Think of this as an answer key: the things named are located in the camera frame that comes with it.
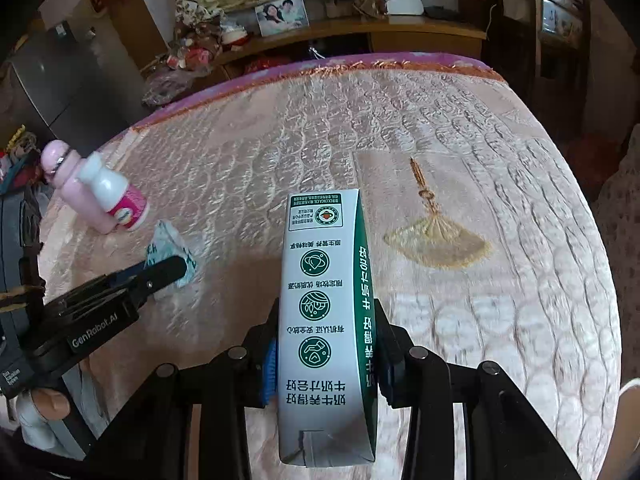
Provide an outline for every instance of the milk carton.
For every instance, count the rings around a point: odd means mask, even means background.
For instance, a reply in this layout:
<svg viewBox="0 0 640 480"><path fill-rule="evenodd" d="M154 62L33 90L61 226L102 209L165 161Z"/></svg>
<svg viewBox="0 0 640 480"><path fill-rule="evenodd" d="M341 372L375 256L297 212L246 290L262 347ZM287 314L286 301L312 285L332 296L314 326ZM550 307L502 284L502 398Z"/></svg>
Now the milk carton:
<svg viewBox="0 0 640 480"><path fill-rule="evenodd" d="M359 190L290 195L278 321L284 463L375 460L373 301Z"/></svg>

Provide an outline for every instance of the embroidered fan pattern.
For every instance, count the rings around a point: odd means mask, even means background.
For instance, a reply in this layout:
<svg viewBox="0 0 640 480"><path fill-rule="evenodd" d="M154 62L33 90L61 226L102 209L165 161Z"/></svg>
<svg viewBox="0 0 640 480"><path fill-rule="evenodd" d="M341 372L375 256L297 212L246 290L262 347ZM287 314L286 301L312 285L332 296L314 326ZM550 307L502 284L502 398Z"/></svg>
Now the embroidered fan pattern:
<svg viewBox="0 0 640 480"><path fill-rule="evenodd" d="M385 243L426 267L457 269L487 256L491 251L489 242L443 216L420 166L413 158L410 163L427 215L409 226L385 234Z"/></svg>

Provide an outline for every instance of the screw head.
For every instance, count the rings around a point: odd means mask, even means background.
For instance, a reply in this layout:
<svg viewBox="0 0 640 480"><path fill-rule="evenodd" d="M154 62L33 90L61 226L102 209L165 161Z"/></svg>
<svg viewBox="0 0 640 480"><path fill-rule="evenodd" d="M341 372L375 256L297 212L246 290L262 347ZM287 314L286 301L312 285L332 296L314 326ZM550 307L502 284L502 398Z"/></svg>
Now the screw head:
<svg viewBox="0 0 640 480"><path fill-rule="evenodd" d="M156 375L158 377L162 377L163 379L167 377L171 377L175 372L175 366L169 363L164 363L156 368Z"/></svg>
<svg viewBox="0 0 640 480"><path fill-rule="evenodd" d="M243 346L233 346L226 353L230 359L234 361L239 361L246 357L247 351Z"/></svg>
<svg viewBox="0 0 640 480"><path fill-rule="evenodd" d="M409 355L414 359L426 359L429 351L424 346L412 346L409 348Z"/></svg>
<svg viewBox="0 0 640 480"><path fill-rule="evenodd" d="M493 361L485 361L482 363L482 371L489 375L497 375L500 373L500 367L498 363L494 363Z"/></svg>

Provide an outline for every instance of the wooden shelf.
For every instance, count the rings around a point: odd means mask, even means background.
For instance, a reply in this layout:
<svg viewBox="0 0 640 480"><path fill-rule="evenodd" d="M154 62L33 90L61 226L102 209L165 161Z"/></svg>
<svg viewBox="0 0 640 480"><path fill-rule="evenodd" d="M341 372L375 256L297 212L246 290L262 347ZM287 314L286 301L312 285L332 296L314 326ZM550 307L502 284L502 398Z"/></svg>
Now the wooden shelf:
<svg viewBox="0 0 640 480"><path fill-rule="evenodd" d="M300 41L317 40L331 36L344 36L347 34L393 32L426 32L430 34L463 36L476 40L486 39L484 31L472 25L432 20L424 16L389 16L383 20L372 20L361 17L339 18L335 20L324 20L322 22L311 22L308 27L297 28L281 34L274 34L266 38L253 37L241 50L231 50L220 54L220 56L215 59L214 65L225 65L242 59L243 57L253 56L265 50L298 43Z"/></svg>

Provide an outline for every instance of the small plastic bottle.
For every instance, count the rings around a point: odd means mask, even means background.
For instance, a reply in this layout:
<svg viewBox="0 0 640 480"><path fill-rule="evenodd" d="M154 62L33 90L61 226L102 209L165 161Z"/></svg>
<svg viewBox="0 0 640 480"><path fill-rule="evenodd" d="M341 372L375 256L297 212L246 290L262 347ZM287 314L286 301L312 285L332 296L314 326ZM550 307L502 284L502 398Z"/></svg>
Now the small plastic bottle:
<svg viewBox="0 0 640 480"><path fill-rule="evenodd" d="M91 190L78 180L78 172L84 162L84 158L62 140L52 140L40 157L47 180L60 190L62 200L91 227L105 235L118 223L103 211Z"/></svg>
<svg viewBox="0 0 640 480"><path fill-rule="evenodd" d="M102 209L127 230L133 231L145 221L149 213L145 196L125 176L105 168L100 153L87 157L78 178L91 189Z"/></svg>

